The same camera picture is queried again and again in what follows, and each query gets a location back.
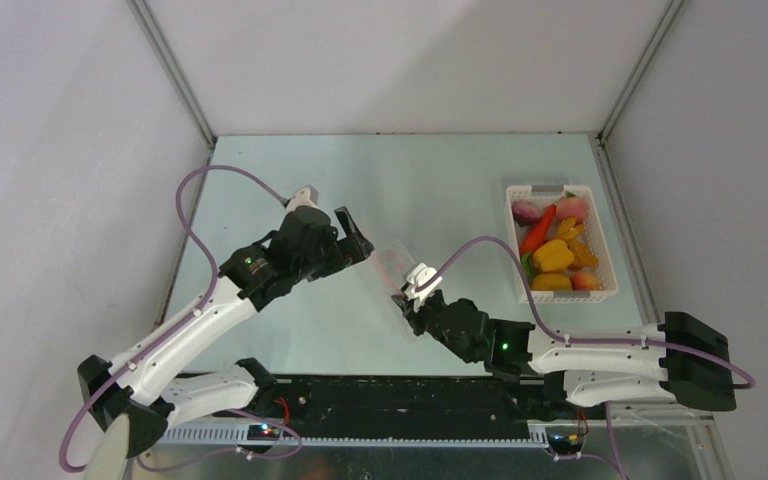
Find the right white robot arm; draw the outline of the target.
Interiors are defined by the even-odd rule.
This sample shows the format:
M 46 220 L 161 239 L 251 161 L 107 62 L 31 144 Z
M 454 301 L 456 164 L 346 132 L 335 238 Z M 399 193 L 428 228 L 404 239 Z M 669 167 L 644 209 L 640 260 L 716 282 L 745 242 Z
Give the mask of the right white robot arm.
M 621 331 L 618 342 L 606 344 L 594 332 L 566 339 L 533 323 L 494 319 L 468 299 L 446 302 L 441 292 L 425 301 L 392 300 L 415 335 L 431 336 L 462 361 L 504 381 L 541 378 L 543 408 L 556 418 L 626 400 L 712 412 L 736 408 L 726 336 L 685 312 Z

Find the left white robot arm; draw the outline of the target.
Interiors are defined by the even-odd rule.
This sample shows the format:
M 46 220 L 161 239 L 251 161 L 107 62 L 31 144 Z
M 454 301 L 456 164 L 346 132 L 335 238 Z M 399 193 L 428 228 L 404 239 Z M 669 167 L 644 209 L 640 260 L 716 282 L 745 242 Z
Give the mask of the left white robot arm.
M 166 431 L 231 409 L 264 416 L 276 403 L 276 380 L 256 359 L 224 372 L 180 378 L 183 369 L 230 329 L 255 316 L 299 282 L 315 281 L 369 258 L 373 244 L 344 207 L 338 228 L 316 207 L 285 214 L 280 227 L 232 253 L 205 293 L 129 351 L 107 361 L 97 355 L 78 367 L 89 412 L 102 430 L 128 421 L 126 458 L 134 458 Z

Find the clear zip top bag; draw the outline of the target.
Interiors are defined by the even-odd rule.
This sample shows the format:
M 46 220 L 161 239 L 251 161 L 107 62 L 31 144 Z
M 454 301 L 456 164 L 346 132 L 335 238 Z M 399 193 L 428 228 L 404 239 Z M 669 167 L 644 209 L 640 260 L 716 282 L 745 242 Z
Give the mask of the clear zip top bag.
M 418 265 L 399 239 L 376 244 L 371 260 L 386 296 L 401 295 L 407 274 Z

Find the yellow bell pepper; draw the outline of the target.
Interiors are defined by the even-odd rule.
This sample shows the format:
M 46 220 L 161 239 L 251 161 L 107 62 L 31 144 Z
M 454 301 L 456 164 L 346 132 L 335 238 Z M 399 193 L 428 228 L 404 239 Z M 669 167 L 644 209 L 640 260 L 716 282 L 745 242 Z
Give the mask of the yellow bell pepper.
M 552 273 L 566 270 L 574 261 L 575 255 L 567 243 L 560 239 L 546 242 L 532 257 L 534 266 L 541 272 Z

